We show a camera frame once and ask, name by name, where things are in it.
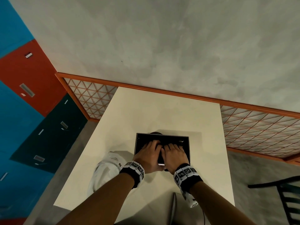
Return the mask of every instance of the black chair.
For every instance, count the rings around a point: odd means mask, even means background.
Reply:
[[[279,196],[280,196],[280,199],[281,199],[281,202],[283,204],[285,214],[287,215],[287,220],[288,220],[289,224],[290,225],[300,225],[300,220],[293,219],[291,217],[291,213],[300,215],[300,209],[289,207],[287,205],[287,203],[296,203],[296,204],[300,205],[300,199],[294,198],[294,197],[285,197],[283,194],[283,193],[294,193],[294,194],[299,195],[299,197],[300,197],[300,187],[289,184],[289,183],[292,183],[295,181],[300,181],[300,175],[286,178],[286,179],[279,180],[279,181],[268,182],[268,183],[264,183],[264,184],[248,185],[248,188],[256,189],[256,188],[266,188],[266,187],[276,186]]]

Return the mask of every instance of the black wristband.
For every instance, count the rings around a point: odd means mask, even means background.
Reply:
[[[138,162],[135,161],[126,163],[120,171],[120,174],[121,173],[129,174],[134,179],[133,189],[137,188],[140,185],[145,175],[144,168]]]
[[[197,171],[187,163],[181,164],[174,173],[174,181],[183,191],[190,193],[190,188],[199,181],[203,181]]]

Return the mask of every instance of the hand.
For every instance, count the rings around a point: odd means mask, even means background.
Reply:
[[[165,162],[166,168],[171,174],[174,174],[176,169],[183,163],[188,163],[188,157],[185,154],[182,146],[174,144],[165,145],[164,149],[161,149],[161,155]]]
[[[157,145],[158,143],[160,143],[159,140],[150,141],[133,157],[133,160],[141,164],[145,169],[145,174],[163,171],[166,168],[165,166],[159,166],[157,162],[162,148],[161,145]]]

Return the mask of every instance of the table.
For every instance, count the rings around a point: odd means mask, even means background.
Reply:
[[[233,190],[218,103],[119,87],[93,132],[54,205],[73,210],[86,199],[96,164],[109,151],[130,161],[136,133],[189,136],[191,165],[212,189],[234,205]],[[133,216],[140,224],[166,224],[173,192],[169,172],[145,175],[133,189],[117,221]]]

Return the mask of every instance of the forearm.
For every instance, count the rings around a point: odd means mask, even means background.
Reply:
[[[193,185],[190,193],[204,211],[211,225],[256,225],[203,181]]]
[[[129,174],[117,175],[71,211],[58,225],[113,225],[133,186],[134,179]]]

